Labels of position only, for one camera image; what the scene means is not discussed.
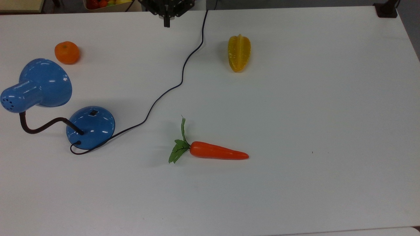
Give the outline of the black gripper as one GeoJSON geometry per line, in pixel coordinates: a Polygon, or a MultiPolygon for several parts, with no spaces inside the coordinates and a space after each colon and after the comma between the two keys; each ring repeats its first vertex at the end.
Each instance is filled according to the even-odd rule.
{"type": "Polygon", "coordinates": [[[139,0],[153,15],[163,17],[164,27],[170,28],[171,17],[180,17],[195,6],[195,0],[139,0]]]}

